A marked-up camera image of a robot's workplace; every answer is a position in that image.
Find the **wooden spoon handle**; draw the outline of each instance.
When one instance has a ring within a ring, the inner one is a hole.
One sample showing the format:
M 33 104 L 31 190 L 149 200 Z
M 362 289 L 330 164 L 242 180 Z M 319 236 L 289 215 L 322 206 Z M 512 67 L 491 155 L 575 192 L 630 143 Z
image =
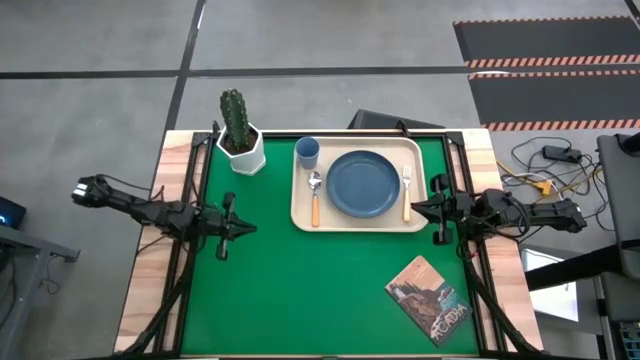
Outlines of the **wooden spoon handle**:
M 411 202 L 409 201 L 409 189 L 404 189 L 404 207 L 402 209 L 402 220 L 404 222 L 411 221 Z
M 313 194 L 313 209 L 311 213 L 311 224 L 313 227 L 320 226 L 320 210 L 318 209 L 318 195 Z

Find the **gray floor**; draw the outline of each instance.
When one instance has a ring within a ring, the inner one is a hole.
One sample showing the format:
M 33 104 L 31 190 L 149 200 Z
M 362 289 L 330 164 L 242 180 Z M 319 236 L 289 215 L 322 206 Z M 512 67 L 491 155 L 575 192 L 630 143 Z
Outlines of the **gray floor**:
M 0 72 L 177 69 L 195 0 L 0 0 Z M 223 0 L 207 4 L 192 69 L 461 65 L 451 23 L 517 17 L 628 15 L 623 0 Z M 26 359 L 109 354 L 140 227 L 71 204 L 80 176 L 152 181 L 174 79 L 0 80 L 0 196 L 29 208 L 24 230 L 82 248 L 52 264 L 62 283 L 30 317 Z M 190 79 L 177 129 L 220 120 L 218 96 L 237 87 L 263 129 L 344 128 L 359 108 L 448 127 L 478 127 L 463 75 Z M 602 132 L 554 132 L 593 152 Z M 497 157 L 535 133 L 495 133 Z M 536 147 L 523 148 L 523 156 Z M 517 188 L 523 199 L 535 193 Z M 584 213 L 593 192 L 574 198 Z M 592 221 L 579 235 L 529 241 L 586 252 L 611 243 Z M 595 357 L 593 339 L 542 325 L 558 355 Z

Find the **potted cactus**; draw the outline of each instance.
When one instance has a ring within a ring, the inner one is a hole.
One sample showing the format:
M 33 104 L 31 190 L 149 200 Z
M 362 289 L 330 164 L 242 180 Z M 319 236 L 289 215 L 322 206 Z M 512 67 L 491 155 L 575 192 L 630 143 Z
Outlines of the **potted cactus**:
M 233 171 L 243 175 L 257 173 L 267 162 L 262 133 L 247 120 L 242 94 L 236 89 L 225 90 L 220 96 L 220 110 L 225 127 L 216 145 L 231 160 Z

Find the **floor mat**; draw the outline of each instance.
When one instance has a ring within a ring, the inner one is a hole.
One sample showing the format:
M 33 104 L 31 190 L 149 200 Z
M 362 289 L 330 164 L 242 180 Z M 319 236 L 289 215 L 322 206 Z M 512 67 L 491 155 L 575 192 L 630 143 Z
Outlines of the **floor mat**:
M 471 74 L 492 131 L 640 127 L 640 70 Z
M 640 31 L 630 17 L 455 22 L 472 68 L 640 62 Z

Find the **blue plate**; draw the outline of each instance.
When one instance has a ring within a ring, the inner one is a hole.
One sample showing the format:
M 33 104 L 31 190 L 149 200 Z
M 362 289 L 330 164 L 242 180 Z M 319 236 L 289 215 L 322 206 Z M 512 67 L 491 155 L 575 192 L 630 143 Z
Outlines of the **blue plate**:
M 331 165 L 326 183 L 331 202 L 359 218 L 383 214 L 400 192 L 400 177 L 389 160 L 363 150 L 339 157 Z

